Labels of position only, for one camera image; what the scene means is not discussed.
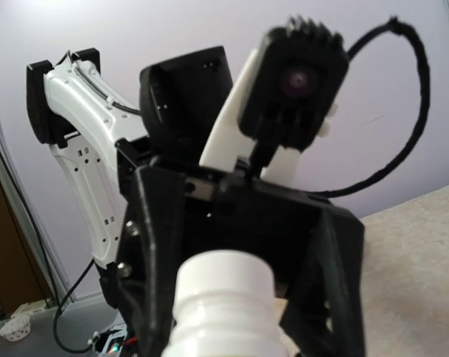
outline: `screw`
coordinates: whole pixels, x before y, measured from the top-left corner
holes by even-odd
[[[132,267],[127,263],[119,263],[117,265],[117,273],[123,279],[132,275]]]
[[[133,221],[127,221],[126,232],[131,237],[137,237],[139,235],[138,227]]]

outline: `marble countertop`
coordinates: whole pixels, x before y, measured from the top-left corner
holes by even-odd
[[[362,222],[367,355],[449,357],[449,186]]]

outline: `white bottle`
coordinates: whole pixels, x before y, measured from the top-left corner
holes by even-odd
[[[177,321],[162,357],[288,357],[274,316],[274,278],[239,251],[196,255],[178,270]]]

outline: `white wall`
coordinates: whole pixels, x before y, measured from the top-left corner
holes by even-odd
[[[416,151],[377,186],[336,202],[364,216],[449,184],[449,21],[442,1],[0,0],[1,124],[21,180],[71,282],[90,259],[85,225],[58,165],[28,123],[25,66],[44,59],[55,62],[67,49],[94,46],[101,52],[103,76],[137,103],[138,74],[144,66],[224,45],[236,78],[262,34],[296,13],[339,30],[347,46],[389,15],[399,15],[417,27],[430,59],[430,119]],[[331,136],[304,155],[301,188],[353,184],[400,150],[418,112],[415,65],[409,45],[391,36],[371,44],[355,60],[338,98]],[[78,296],[96,292],[96,279],[91,275]]]

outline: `wooden panel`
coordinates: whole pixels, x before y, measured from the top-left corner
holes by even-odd
[[[13,312],[23,303],[41,300],[39,284],[45,288],[47,296],[51,296],[0,185],[0,301],[3,310]]]

